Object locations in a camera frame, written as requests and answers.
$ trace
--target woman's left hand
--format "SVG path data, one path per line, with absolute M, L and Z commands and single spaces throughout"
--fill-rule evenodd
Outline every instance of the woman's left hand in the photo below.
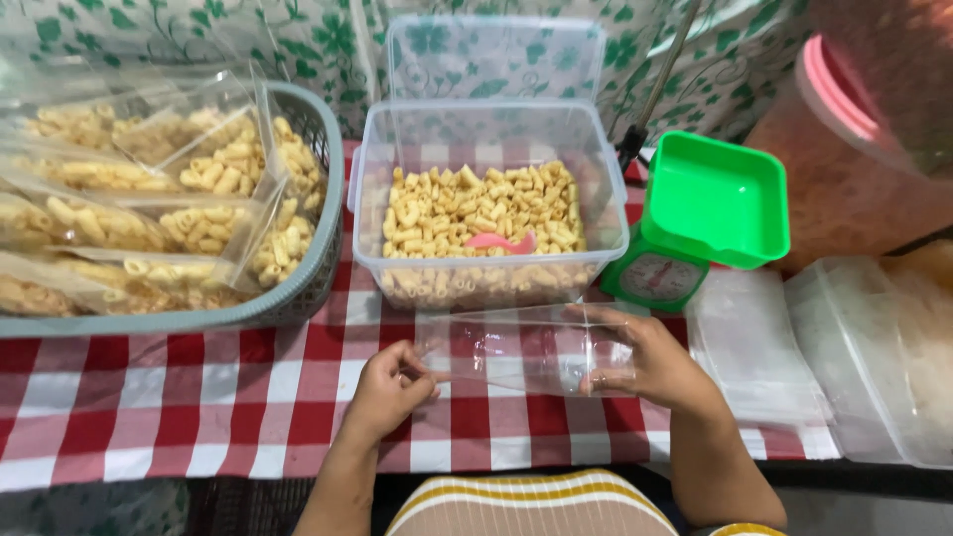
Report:
M 411 380 L 401 371 L 411 372 Z M 440 394 L 433 375 L 420 363 L 409 340 L 374 354 L 360 373 L 340 435 L 350 441 L 377 444 L 418 406 Z

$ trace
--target green kitchen scale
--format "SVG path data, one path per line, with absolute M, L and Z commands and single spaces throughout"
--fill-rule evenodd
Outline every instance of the green kitchen scale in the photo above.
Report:
M 711 262 L 753 270 L 787 255 L 784 166 L 768 153 L 673 131 L 649 164 L 642 219 L 625 254 L 602 272 L 602 291 L 677 312 Z

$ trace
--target striped shirt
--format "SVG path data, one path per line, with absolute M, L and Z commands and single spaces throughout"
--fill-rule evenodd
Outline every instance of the striped shirt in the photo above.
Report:
M 425 482 L 387 536 L 678 536 L 662 512 L 620 476 L 590 469 L 556 477 Z M 783 536 L 731 525 L 704 536 Z

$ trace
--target gray plastic basket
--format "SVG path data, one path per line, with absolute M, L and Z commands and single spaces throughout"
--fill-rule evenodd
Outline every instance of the gray plastic basket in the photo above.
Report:
M 344 147 L 334 113 L 320 98 L 287 82 L 269 82 L 281 113 L 328 170 L 328 195 L 311 247 L 285 282 L 236 307 L 116 317 L 0 318 L 0 338 L 74 337 L 245 329 L 306 322 L 331 293 L 341 259 Z

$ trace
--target checkered tablecloth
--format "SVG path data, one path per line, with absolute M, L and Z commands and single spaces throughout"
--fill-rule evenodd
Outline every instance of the checkered tablecloth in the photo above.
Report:
M 641 213 L 630 196 L 630 220 Z M 308 325 L 0 341 L 0 491 L 154 476 L 313 476 L 364 361 L 413 339 L 344 256 Z M 606 300 L 597 290 L 589 300 Z M 664 319 L 686 341 L 681 318 Z M 667 460 L 668 415 L 639 399 L 527 395 L 455 381 L 382 446 L 380 470 L 449 472 Z M 830 459 L 827 428 L 742 429 L 756 459 Z

